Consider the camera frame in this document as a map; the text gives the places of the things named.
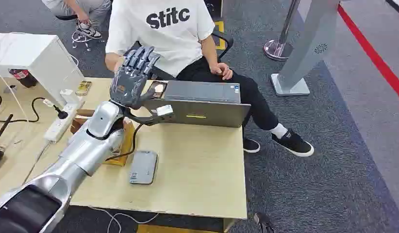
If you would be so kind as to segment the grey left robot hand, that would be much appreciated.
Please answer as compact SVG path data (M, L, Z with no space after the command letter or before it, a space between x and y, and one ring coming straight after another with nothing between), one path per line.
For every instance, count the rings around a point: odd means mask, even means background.
M117 69L110 86L110 101L134 110L143 106L155 93L150 88L142 93L151 70L160 58L154 53L155 47L141 46L137 50L129 50L123 63Z

